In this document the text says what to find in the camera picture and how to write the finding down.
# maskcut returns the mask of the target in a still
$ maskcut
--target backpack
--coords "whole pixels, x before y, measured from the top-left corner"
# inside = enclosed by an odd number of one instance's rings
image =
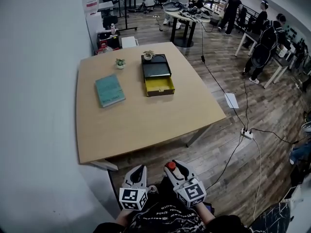
[[[266,29],[261,32],[259,42],[252,54],[252,64],[256,68],[265,66],[274,54],[278,44],[278,33],[283,32],[282,28],[274,28],[273,21],[269,22]]]

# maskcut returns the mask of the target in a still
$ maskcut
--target power strip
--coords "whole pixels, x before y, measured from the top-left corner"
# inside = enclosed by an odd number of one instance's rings
[[[248,130],[245,130],[244,128],[241,129],[241,135],[248,139],[253,139],[253,133],[250,133]]]

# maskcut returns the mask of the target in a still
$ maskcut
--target wooden floor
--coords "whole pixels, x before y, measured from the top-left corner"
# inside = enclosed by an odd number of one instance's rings
[[[149,14],[151,15],[162,17],[163,12],[157,9]],[[138,26],[138,30],[124,31],[121,37],[134,36],[140,45],[170,40],[171,28],[162,25],[163,30],[167,32],[160,32],[155,18],[143,16],[144,14],[139,13],[131,15],[128,26]],[[124,23],[123,19],[119,19],[119,28],[122,28],[122,23]],[[212,27],[209,24],[204,26],[207,31],[211,31]],[[183,28],[176,31],[176,36],[182,34]],[[248,59],[248,51],[242,48],[238,57],[234,56],[242,33],[234,29],[231,36],[226,36],[215,28],[211,33],[203,32],[203,36],[206,63],[224,91],[235,94],[240,107],[237,113],[246,124],[246,95],[241,72]],[[119,171],[111,173],[117,191],[126,172],[140,164],[148,168],[148,184],[159,183],[163,177],[163,166],[172,159],[192,165],[207,188],[217,180],[237,146],[242,124],[234,111],[228,107],[222,90],[201,61],[200,24],[197,24],[193,41],[192,48],[179,49],[212,92],[227,118],[216,123],[214,129],[191,148],[186,148],[185,143],[194,133],[143,150],[109,158],[108,161],[119,167]],[[302,113],[308,109],[310,101],[307,101],[306,95],[302,95],[296,88],[289,72],[285,72],[277,84],[271,83],[267,89],[264,89],[262,85],[269,80],[275,70],[276,66],[267,66],[259,76],[259,85],[251,83],[248,77],[246,78],[248,128],[274,131],[288,141],[295,141],[304,136],[300,130],[303,124]],[[290,187],[291,146],[281,142],[271,133],[257,131],[253,133],[262,154],[262,182],[256,210],[258,216],[268,206],[280,201]],[[224,175],[207,191],[206,202],[212,203],[216,215],[235,214],[248,225],[253,221],[255,197],[259,186],[259,160],[259,150],[255,142],[244,138]]]

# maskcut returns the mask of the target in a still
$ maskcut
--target small succulent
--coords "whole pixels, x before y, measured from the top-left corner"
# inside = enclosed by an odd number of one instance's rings
[[[153,57],[155,55],[155,53],[152,50],[148,50],[144,52],[144,55],[148,56],[148,57]]]
[[[125,60],[124,59],[116,59],[116,64],[118,66],[123,66],[125,64]]]

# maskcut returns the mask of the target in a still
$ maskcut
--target white paper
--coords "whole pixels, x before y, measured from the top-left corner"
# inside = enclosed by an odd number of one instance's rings
[[[235,109],[238,109],[239,106],[238,106],[238,102],[237,100],[235,99],[235,95],[233,93],[225,93],[225,99],[227,101],[227,104],[229,105],[230,108],[232,108],[232,105],[233,105],[233,108]]]

